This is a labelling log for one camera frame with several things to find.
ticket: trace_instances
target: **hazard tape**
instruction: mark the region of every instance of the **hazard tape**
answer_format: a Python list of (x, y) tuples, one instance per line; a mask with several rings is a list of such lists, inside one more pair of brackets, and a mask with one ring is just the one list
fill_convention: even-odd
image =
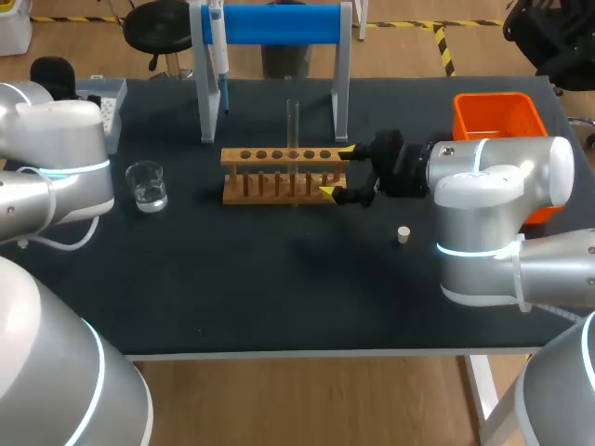
[[(377, 21), (366, 23), (366, 28), (428, 28), (433, 29), (434, 26), (503, 26), (503, 20), (405, 20), (405, 21)], [(353, 28), (359, 28), (357, 23), (353, 24)]]
[(31, 17), (33, 23), (115, 23), (114, 17)]
[[(114, 17), (31, 17), (32, 22), (36, 23), (68, 23), (68, 22), (83, 22), (83, 23), (115, 23)], [(405, 21), (377, 21), (366, 23), (366, 28), (429, 28), (434, 26), (502, 26), (502, 20), (405, 20)], [(353, 28), (359, 28), (357, 23), (353, 24)]]
[(446, 37), (444, 36), (444, 27), (438, 26), (438, 25), (434, 26), (434, 36), (436, 37), (436, 43), (438, 44), (438, 49), (440, 49), (440, 55), (443, 59), (443, 66), (444, 66), (444, 70), (446, 71), (446, 76), (447, 77), (456, 76), (455, 64), (453, 63), (453, 58), (450, 55), (448, 46), (446, 45)]

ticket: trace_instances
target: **orange bin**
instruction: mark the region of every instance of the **orange bin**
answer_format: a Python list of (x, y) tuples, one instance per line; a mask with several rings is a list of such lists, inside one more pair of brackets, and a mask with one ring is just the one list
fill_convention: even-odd
[[(455, 140), (546, 137), (533, 101), (524, 93), (463, 93), (455, 97)], [(535, 211), (526, 224), (545, 223), (563, 206)]]

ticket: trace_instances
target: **white table frame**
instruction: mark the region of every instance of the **white table frame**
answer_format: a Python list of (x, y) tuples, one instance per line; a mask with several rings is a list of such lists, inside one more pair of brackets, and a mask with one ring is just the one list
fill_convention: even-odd
[(360, 27), (359, 38), (365, 39), (365, 28), (368, 23), (368, 2), (369, 0), (352, 0), (355, 13), (357, 14), (357, 24)]

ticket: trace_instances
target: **black tabletop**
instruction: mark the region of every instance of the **black tabletop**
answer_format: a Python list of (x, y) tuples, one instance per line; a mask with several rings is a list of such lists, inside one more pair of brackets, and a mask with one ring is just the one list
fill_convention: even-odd
[[(566, 209), (538, 230), (593, 226), (595, 182), (545, 78), (353, 80), (350, 143), (399, 128), (410, 142), (449, 132), (461, 92), (522, 91), (551, 135), (575, 149)], [(115, 206), (89, 244), (64, 253), (32, 243), (0, 248), (125, 354), (274, 350), (527, 348), (569, 322), (535, 308), (467, 308), (439, 284), (431, 199), (377, 197), (363, 210), (328, 206), (223, 206), (221, 147), (283, 147), (287, 98), (298, 98), (301, 147), (333, 146), (330, 83), (231, 81), (231, 113), (215, 145), (200, 144), (193, 83), (129, 82), (120, 150), (112, 157)], [(124, 180), (141, 159), (161, 163), (169, 204), (136, 211)], [(361, 182), (367, 165), (350, 165)], [(412, 230), (394, 249), (399, 226)], [(47, 235), (75, 241), (86, 223)]]

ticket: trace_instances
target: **wooden floor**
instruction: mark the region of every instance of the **wooden floor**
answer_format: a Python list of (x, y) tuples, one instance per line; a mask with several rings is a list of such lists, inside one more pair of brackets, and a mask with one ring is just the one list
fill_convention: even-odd
[[(369, 21), (503, 20), (508, 2), (370, 0)], [(34, 16), (110, 15), (105, 0), (33, 3)], [(114, 3), (125, 15), (128, 2)], [(446, 40), (459, 76), (535, 73), (498, 27), (448, 28)], [(45, 55), (68, 59), (77, 77), (151, 75), (150, 57), (130, 48), (114, 24), (36, 23), (27, 55), (0, 58), (0, 79), (26, 79), (33, 60)], [(191, 67), (192, 54), (181, 54), (180, 62)], [(333, 64), (333, 49), (316, 47), (311, 76), (330, 77)], [(232, 46), (230, 65), (233, 77), (262, 76), (257, 47), (239, 51)], [(158, 70), (164, 68), (161, 60)], [(351, 76), (445, 73), (433, 33), (382, 28), (367, 30), (364, 43), (353, 42)], [(562, 104), (572, 115), (595, 116), (593, 94), (566, 93)], [(490, 361), (501, 394), (521, 370), (524, 357)], [(152, 446), (458, 446), (478, 441), (465, 380), (454, 357), (144, 362), (139, 368), (153, 395)], [(518, 433), (509, 444), (522, 444)]]

